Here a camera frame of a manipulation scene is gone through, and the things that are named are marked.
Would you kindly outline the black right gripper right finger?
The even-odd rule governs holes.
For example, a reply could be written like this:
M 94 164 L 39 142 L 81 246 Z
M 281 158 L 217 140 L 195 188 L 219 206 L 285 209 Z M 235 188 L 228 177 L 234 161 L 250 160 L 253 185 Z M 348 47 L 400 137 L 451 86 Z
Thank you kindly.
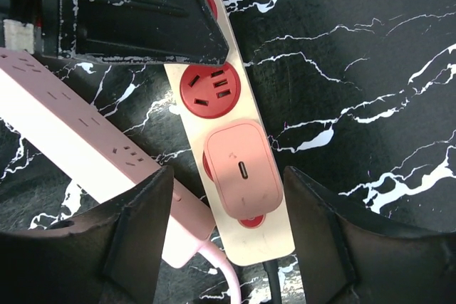
M 455 233 L 374 213 L 295 167 L 284 194 L 307 303 L 455 302 Z

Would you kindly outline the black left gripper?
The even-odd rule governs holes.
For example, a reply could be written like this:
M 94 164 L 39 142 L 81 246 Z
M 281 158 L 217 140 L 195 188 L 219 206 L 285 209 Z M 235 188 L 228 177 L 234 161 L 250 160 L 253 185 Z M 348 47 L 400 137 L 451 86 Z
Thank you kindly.
M 1 47 L 107 64 L 221 65 L 207 0 L 1 0 Z

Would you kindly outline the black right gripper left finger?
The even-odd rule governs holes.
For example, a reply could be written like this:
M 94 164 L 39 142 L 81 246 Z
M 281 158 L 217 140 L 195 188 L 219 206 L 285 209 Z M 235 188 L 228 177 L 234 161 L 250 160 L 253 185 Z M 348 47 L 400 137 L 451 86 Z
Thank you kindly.
M 174 172 L 46 230 L 1 233 L 3 303 L 151 303 L 170 217 Z

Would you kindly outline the beige power strip red sockets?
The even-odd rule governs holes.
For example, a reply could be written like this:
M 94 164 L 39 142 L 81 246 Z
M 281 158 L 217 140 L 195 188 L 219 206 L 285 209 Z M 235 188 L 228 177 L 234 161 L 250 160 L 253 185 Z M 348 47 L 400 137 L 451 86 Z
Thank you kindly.
M 227 45 L 223 64 L 167 64 L 207 200 L 230 261 L 294 250 L 283 185 L 223 0 L 207 0 Z

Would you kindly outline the pink plug adapter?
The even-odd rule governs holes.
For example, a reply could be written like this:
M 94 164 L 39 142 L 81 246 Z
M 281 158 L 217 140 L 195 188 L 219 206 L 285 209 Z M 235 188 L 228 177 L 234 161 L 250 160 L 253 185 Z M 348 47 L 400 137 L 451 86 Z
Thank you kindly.
M 237 120 L 208 134 L 204 155 L 225 213 L 238 221 L 279 208 L 283 186 L 264 128 Z

